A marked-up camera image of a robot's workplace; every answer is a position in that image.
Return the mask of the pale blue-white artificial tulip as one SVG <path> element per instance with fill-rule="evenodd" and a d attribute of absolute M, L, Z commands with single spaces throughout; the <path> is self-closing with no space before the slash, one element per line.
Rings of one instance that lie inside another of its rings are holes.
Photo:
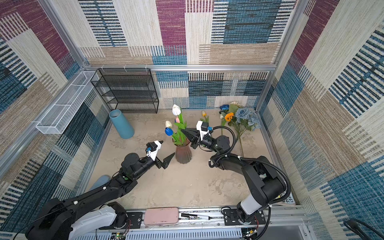
<path fill-rule="evenodd" d="M 174 104 L 172 107 L 172 113 L 175 116 L 175 118 L 178 117 L 180 119 L 180 123 L 175 122 L 175 125 L 177 126 L 177 130 L 175 133 L 178 133 L 178 136 L 180 137 L 181 144 L 178 146 L 182 146 L 185 144 L 187 137 L 182 133 L 181 130 L 186 128 L 187 123 L 184 121 L 182 109 L 176 104 Z"/>

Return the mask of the pink ribbed glass vase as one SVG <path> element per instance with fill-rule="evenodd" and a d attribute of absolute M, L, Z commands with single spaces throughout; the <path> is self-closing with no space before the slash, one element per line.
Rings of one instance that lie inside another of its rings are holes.
<path fill-rule="evenodd" d="M 175 157 L 177 162 L 180 164 L 187 164 L 192 159 L 192 151 L 190 148 L 190 141 L 186 140 L 185 144 L 182 146 L 176 146 Z"/>

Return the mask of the blue artificial tulip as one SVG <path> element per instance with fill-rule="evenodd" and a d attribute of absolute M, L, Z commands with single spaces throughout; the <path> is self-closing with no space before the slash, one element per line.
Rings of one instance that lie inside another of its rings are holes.
<path fill-rule="evenodd" d="M 171 128 L 166 127 L 165 133 L 167 136 L 172 137 L 173 143 L 178 146 L 181 144 L 180 137 L 178 136 L 178 133 L 175 133 Z"/>

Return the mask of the yellow artificial tulip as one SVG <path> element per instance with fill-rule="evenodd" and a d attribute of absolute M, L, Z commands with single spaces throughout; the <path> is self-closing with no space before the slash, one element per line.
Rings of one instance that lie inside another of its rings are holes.
<path fill-rule="evenodd" d="M 202 114 L 201 121 L 203 121 L 205 123 L 209 123 L 209 116 L 208 116 L 208 114 L 205 111 L 201 111 L 201 114 Z"/>

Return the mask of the white artificial tulip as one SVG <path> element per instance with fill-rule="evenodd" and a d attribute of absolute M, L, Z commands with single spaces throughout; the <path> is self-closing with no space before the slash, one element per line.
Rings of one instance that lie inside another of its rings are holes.
<path fill-rule="evenodd" d="M 170 129 L 173 126 L 173 124 L 170 121 L 166 121 L 165 125 L 166 125 L 166 128 L 170 128 Z"/>

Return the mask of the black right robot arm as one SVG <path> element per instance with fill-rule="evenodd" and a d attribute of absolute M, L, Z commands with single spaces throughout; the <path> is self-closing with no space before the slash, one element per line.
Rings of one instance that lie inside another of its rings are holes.
<path fill-rule="evenodd" d="M 269 160 L 245 158 L 233 154 L 237 137 L 225 126 L 186 128 L 182 133 L 191 142 L 191 147 L 204 147 L 215 154 L 209 160 L 210 168 L 233 171 L 244 176 L 250 194 L 237 205 L 240 224 L 248 224 L 256 213 L 261 214 L 266 208 L 287 199 L 291 194 L 288 176 Z"/>

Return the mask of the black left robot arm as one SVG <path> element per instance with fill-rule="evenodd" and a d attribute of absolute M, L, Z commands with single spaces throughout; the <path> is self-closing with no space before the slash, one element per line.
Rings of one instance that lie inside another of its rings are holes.
<path fill-rule="evenodd" d="M 153 166 L 166 169 L 174 153 L 164 160 L 157 157 L 163 141 L 147 143 L 144 157 L 137 153 L 125 156 L 115 176 L 82 195 L 60 201 L 49 200 L 38 218 L 28 225 L 28 240 L 72 240 L 98 228 L 109 227 L 125 209 L 114 202 L 128 194 L 138 179 Z"/>

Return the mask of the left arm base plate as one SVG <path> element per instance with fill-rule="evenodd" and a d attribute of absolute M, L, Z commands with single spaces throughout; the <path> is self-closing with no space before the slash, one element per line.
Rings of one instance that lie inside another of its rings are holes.
<path fill-rule="evenodd" d="M 143 220 L 142 212 L 119 213 L 112 224 L 113 229 L 139 229 Z"/>

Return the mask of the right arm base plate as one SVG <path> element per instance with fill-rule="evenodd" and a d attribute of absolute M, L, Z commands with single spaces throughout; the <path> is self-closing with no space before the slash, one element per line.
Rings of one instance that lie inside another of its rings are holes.
<path fill-rule="evenodd" d="M 224 216 L 226 226 L 266 224 L 265 215 L 258 211 L 254 212 L 252 215 L 247 215 L 242 210 L 223 207 L 221 208 L 221 213 Z"/>

